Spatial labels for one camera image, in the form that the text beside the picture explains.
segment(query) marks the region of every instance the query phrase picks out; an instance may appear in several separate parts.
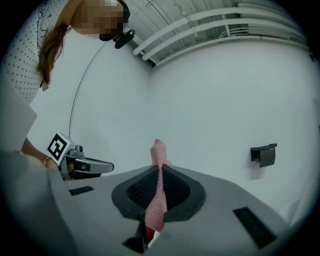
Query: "polka dot blouse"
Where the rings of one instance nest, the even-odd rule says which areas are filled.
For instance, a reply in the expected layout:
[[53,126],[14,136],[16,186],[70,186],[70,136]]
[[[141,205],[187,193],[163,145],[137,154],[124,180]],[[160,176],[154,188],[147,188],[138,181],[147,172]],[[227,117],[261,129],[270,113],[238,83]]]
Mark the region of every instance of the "polka dot blouse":
[[40,49],[67,2],[44,0],[18,30],[1,61],[1,76],[7,76],[29,104],[42,82],[37,71]]

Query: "pink cloth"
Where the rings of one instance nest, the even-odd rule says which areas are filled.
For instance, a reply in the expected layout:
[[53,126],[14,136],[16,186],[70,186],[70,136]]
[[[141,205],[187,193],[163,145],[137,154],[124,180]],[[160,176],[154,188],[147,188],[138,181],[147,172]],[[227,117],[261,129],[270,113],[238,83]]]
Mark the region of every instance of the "pink cloth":
[[145,225],[155,231],[161,232],[164,228],[164,214],[167,212],[167,200],[164,192],[163,165],[172,165],[167,160],[165,144],[156,139],[150,149],[152,165],[158,165],[158,181],[154,198],[145,211]]

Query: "red object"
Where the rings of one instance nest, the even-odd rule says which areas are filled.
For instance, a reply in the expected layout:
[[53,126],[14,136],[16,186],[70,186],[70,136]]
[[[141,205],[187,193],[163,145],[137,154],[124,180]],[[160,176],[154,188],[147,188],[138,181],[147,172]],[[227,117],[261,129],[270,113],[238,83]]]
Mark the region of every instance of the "red object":
[[146,233],[146,239],[148,241],[151,241],[154,238],[155,231],[152,228],[146,227],[145,228],[145,233]]

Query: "wall-mounted bracket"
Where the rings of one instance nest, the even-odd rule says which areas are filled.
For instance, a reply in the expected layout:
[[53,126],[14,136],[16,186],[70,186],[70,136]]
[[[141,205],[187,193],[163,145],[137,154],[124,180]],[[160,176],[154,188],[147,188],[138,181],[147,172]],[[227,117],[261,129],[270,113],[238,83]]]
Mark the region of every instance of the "wall-mounted bracket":
[[260,168],[273,165],[276,160],[276,146],[277,144],[274,143],[268,146],[252,147],[251,162],[260,163]]

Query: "headset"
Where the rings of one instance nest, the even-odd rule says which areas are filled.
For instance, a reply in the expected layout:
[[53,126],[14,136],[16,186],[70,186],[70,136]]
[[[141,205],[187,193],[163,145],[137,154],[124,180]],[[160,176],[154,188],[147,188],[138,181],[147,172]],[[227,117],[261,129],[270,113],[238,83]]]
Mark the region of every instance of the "headset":
[[118,2],[123,6],[123,23],[118,23],[118,27],[114,33],[99,35],[99,39],[101,41],[107,42],[113,40],[115,42],[114,47],[116,49],[120,49],[121,47],[126,45],[135,37],[136,34],[136,31],[134,31],[133,29],[130,29],[128,32],[123,31],[123,24],[128,22],[130,11],[127,4],[123,0],[118,0]]

